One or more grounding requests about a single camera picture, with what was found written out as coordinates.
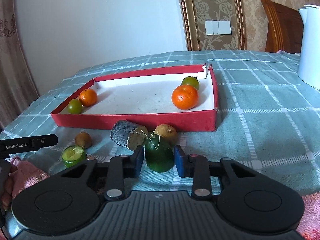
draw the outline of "bed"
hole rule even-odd
[[[320,191],[320,91],[297,76],[299,56],[252,51],[184,51],[105,63],[65,78],[34,101],[0,134],[0,139],[55,133],[57,146],[20,157],[50,175],[65,167],[61,151],[74,144],[80,131],[92,136],[87,154],[99,162],[132,154],[110,139],[109,130],[57,127],[50,112],[84,83],[96,76],[175,65],[212,64],[219,89],[216,132],[179,134],[187,154],[201,154],[211,161],[231,157],[293,189],[301,195]],[[175,168],[152,172],[143,164],[138,179],[126,179],[126,191],[191,190],[192,180],[180,178]],[[212,178],[213,193],[220,192]],[[19,231],[7,216],[12,235]]]

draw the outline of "green fruit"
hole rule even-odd
[[[196,90],[199,90],[200,88],[200,83],[197,80],[197,77],[185,77],[182,80],[181,85],[190,85],[193,86]]]
[[[170,145],[159,135],[151,135],[151,140],[147,139],[146,141],[147,166],[156,172],[170,170],[174,166],[174,156]]]
[[[62,161],[64,165],[69,168],[87,158],[84,149],[79,145],[73,145],[66,148],[62,152]]]
[[[68,104],[68,112],[70,114],[80,114],[82,111],[82,104],[79,99],[71,99]]]

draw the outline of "curtain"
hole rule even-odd
[[[37,98],[19,44],[13,0],[0,0],[0,129]]]

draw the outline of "mandarin orange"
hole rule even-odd
[[[93,106],[98,99],[97,93],[92,89],[88,88],[83,90],[79,95],[79,100],[83,106]]]
[[[189,110],[198,104],[198,91],[190,85],[178,86],[171,95],[171,101],[176,108]]]

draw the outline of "white wall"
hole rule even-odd
[[[179,0],[15,0],[15,14],[40,94],[86,67],[187,49]]]

